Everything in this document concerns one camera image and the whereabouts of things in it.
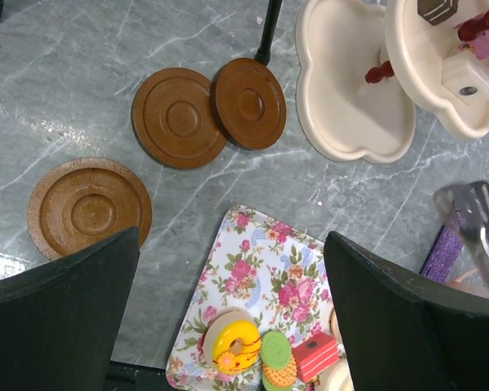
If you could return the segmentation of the metal serving tongs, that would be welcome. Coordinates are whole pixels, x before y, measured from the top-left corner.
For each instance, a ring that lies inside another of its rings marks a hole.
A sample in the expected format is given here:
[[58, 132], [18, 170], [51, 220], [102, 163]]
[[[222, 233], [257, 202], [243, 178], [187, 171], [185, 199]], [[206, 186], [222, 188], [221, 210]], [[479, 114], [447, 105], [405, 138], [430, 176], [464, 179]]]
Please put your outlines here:
[[438, 189], [433, 200], [470, 252], [489, 290], [489, 182], [455, 182]]

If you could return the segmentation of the pink cake slice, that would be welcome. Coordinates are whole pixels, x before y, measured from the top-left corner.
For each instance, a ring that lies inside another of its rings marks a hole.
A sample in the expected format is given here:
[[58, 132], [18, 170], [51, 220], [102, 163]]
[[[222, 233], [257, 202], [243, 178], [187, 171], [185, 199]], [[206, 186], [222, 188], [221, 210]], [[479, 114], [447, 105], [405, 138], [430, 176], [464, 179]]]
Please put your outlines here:
[[489, 58], [489, 10], [456, 26], [458, 51], [470, 51], [477, 59]]

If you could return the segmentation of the white cake slice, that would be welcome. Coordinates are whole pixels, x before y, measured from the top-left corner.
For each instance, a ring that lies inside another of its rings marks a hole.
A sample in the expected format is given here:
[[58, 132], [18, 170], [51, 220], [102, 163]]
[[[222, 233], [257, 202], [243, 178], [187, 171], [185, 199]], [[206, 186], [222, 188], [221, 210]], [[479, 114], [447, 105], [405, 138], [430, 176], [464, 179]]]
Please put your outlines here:
[[489, 101], [489, 68], [472, 51], [443, 61], [442, 84], [467, 106]]

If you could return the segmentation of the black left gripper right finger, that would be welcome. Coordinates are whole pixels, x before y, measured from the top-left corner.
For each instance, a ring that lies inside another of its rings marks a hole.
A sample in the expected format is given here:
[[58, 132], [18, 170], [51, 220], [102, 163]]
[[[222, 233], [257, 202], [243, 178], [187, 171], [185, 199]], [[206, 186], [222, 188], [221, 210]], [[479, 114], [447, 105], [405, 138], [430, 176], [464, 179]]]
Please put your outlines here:
[[489, 390], [489, 299], [332, 231], [324, 263], [356, 390]]

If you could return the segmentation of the chocolate cake slice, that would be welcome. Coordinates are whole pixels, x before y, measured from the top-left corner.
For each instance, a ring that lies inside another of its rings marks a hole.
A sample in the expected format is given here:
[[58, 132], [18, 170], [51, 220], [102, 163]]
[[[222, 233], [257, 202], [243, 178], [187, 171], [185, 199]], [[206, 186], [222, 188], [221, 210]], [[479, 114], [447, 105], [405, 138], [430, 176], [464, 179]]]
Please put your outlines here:
[[457, 0], [418, 0], [417, 14], [435, 26], [453, 17], [458, 11]]

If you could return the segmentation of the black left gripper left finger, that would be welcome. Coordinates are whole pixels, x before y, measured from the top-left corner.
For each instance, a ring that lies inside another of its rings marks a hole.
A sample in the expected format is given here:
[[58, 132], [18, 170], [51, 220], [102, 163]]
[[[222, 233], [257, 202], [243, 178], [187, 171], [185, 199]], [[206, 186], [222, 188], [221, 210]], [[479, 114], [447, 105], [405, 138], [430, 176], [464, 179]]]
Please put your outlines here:
[[0, 390], [100, 390], [139, 262], [139, 229], [0, 280]]

